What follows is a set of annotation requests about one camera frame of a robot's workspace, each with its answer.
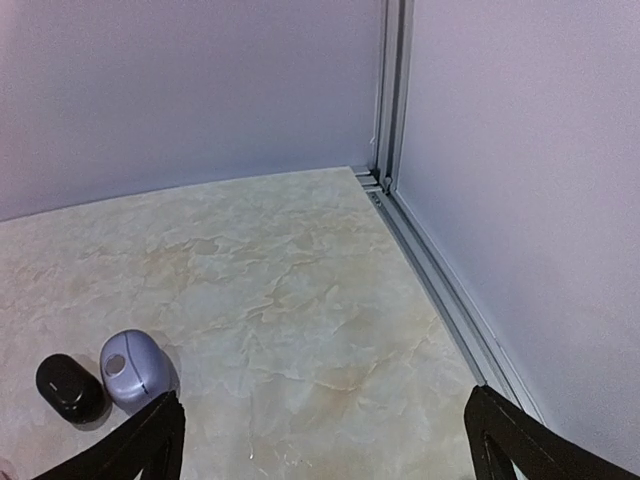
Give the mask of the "lavender oval charging case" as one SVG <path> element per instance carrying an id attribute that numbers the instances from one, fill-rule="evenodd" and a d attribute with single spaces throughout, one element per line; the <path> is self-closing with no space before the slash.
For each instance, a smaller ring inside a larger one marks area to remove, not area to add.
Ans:
<path id="1" fill-rule="evenodd" d="M 169 357 L 141 330 L 124 330 L 110 337 L 101 349 L 99 364 L 111 401 L 129 416 L 176 388 Z"/>

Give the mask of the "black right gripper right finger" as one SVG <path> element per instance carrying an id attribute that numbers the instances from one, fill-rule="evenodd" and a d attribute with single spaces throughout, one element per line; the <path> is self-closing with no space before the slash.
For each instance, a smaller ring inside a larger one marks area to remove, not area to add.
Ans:
<path id="1" fill-rule="evenodd" d="M 487 385 L 476 386 L 464 423 L 477 479 L 629 479 L 633 474 L 563 439 Z"/>

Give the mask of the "aluminium corner frame post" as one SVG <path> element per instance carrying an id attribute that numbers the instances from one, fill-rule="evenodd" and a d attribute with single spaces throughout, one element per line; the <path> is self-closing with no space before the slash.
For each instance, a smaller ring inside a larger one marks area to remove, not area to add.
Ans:
<path id="1" fill-rule="evenodd" d="M 398 176 L 409 88 L 415 1 L 383 1 L 380 73 L 370 168 L 375 188 L 389 194 Z"/>

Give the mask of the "aluminium side base rail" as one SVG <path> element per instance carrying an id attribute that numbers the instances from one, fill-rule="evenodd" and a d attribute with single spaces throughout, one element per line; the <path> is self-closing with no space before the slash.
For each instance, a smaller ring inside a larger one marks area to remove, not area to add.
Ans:
<path id="1" fill-rule="evenodd" d="M 476 382 L 487 384 L 539 422 L 544 417 L 493 332 L 429 236 L 394 196 L 368 196 L 446 324 Z"/>

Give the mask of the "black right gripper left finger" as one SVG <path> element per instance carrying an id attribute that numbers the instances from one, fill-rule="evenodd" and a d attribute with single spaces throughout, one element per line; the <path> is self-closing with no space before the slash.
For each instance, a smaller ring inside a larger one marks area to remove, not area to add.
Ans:
<path id="1" fill-rule="evenodd" d="M 89 449 L 42 473 L 46 479 L 178 479 L 183 406 L 174 391 L 151 401 Z"/>

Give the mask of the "black oval charging case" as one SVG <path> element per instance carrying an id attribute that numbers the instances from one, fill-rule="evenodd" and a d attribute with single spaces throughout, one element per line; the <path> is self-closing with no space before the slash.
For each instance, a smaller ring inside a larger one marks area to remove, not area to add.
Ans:
<path id="1" fill-rule="evenodd" d="M 43 399 L 71 424 L 95 422 L 106 408 L 100 381 L 69 355 L 46 357 L 36 370 L 35 381 Z"/>

